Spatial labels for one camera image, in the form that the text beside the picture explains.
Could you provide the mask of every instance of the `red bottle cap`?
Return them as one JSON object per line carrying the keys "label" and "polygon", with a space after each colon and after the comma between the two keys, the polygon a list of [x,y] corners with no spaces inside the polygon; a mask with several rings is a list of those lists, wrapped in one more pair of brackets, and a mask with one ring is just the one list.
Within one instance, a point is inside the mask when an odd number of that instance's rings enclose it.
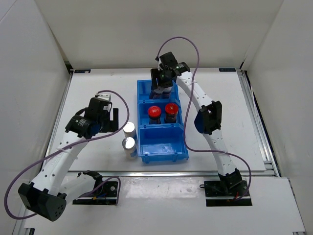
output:
{"label": "red bottle cap", "polygon": [[165,106],[165,112],[169,115],[176,115],[178,113],[179,107],[175,103],[168,103]]}
{"label": "red bottle cap", "polygon": [[152,118],[157,118],[161,116],[161,108],[158,106],[151,106],[148,109],[148,115]]}

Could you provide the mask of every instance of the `white tabletop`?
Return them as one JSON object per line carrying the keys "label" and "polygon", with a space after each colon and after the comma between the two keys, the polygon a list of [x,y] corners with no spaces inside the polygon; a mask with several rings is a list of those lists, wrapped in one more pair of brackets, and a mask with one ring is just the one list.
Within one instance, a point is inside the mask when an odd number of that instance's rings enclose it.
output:
{"label": "white tabletop", "polygon": [[122,177],[118,206],[67,205],[35,235],[292,235],[304,227],[288,179],[253,177],[252,206],[206,207],[202,177]]}
{"label": "white tabletop", "polygon": [[[75,73],[69,86],[64,108],[61,114],[56,136],[52,144],[55,151],[65,126],[80,109],[87,107],[90,98],[99,90],[114,90],[121,94],[130,108],[130,120],[137,126],[136,81],[151,79],[150,69],[98,69],[91,73]],[[246,101],[236,72],[219,72],[218,69],[199,69],[196,80],[204,91],[223,105],[222,132],[228,151],[237,154],[249,163],[252,171],[264,171],[261,155]],[[188,104],[188,96],[179,89],[183,119]],[[112,95],[113,107],[119,108],[119,124],[126,118],[126,109],[122,101]],[[192,148],[209,149],[202,134],[198,133],[193,121],[196,109],[191,108],[186,130],[187,142]],[[211,153],[189,151],[189,160],[172,162],[154,162],[144,164],[141,159],[135,161],[125,157],[122,148],[123,132],[104,140],[90,142],[79,154],[70,171],[217,171]],[[246,166],[238,159],[233,160],[239,170]]]}

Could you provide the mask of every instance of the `white lid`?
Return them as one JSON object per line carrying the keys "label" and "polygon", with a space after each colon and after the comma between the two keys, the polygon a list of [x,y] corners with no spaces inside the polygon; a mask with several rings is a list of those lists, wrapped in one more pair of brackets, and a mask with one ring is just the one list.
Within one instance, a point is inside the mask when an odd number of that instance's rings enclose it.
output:
{"label": "white lid", "polygon": [[123,127],[123,131],[126,133],[131,133],[135,129],[135,124],[132,122],[127,122],[127,124]]}
{"label": "white lid", "polygon": [[135,146],[135,140],[132,137],[127,137],[122,141],[123,148],[131,149]]}

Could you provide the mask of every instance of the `white wall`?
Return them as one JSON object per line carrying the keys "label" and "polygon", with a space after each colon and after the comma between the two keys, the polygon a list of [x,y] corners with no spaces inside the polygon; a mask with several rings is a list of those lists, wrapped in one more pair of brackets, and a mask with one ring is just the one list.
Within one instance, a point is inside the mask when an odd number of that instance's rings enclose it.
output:
{"label": "white wall", "polygon": [[[173,36],[192,39],[201,66],[248,65],[283,0],[36,0],[72,66],[155,66],[160,45]],[[164,48],[196,63],[191,45]]]}
{"label": "white wall", "polygon": [[[16,223],[3,207],[5,190],[25,167],[45,153],[68,73],[51,32],[33,0],[0,2],[0,231]],[[9,195],[19,214],[17,188]]]}
{"label": "white wall", "polygon": [[313,234],[313,1],[285,0],[248,75],[283,176]]}

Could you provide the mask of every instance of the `blue bin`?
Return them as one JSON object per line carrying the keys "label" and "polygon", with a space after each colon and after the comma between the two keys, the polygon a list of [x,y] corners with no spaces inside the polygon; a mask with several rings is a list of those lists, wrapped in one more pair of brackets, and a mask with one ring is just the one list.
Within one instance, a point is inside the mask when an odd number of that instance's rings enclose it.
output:
{"label": "blue bin", "polygon": [[[172,93],[166,99],[149,99],[151,80],[137,81],[138,156],[144,163],[188,159],[183,143],[183,122],[178,87],[173,83]],[[176,123],[165,123],[165,106],[173,102],[179,106]],[[162,110],[161,124],[149,124],[148,109],[156,105]]]}

